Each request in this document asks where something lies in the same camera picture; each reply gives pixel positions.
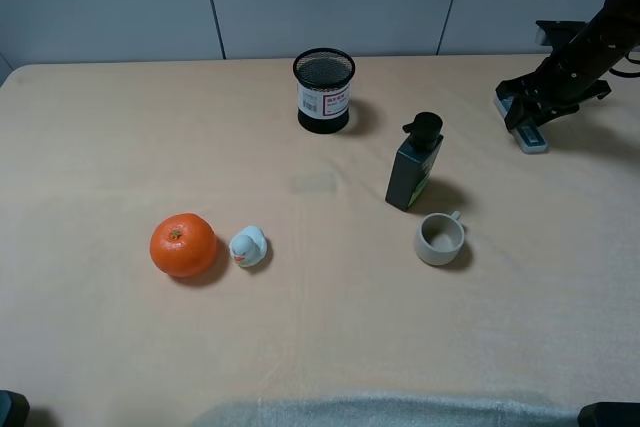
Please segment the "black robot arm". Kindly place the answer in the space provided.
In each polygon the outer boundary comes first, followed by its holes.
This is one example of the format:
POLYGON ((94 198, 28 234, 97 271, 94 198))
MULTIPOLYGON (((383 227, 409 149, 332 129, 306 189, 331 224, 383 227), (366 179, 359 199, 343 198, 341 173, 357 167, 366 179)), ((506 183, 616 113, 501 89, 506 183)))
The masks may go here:
POLYGON ((496 88, 497 99, 510 102, 504 117, 509 131, 542 126, 611 93, 603 76, 639 46, 639 0, 605 0, 589 22, 538 20, 536 25, 550 55, 533 72, 496 88))

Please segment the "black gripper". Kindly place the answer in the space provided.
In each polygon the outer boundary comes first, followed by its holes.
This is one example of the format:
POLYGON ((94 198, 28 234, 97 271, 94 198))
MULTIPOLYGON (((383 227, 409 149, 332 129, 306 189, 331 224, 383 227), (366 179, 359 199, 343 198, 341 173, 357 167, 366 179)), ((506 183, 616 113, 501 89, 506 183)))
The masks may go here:
POLYGON ((577 113, 586 101, 604 99, 611 87, 599 79, 631 51, 629 21, 539 21, 537 26, 552 52, 532 74, 531 85, 528 77, 517 77, 496 88, 498 100, 510 102, 504 116, 508 131, 529 121, 542 126, 577 113))

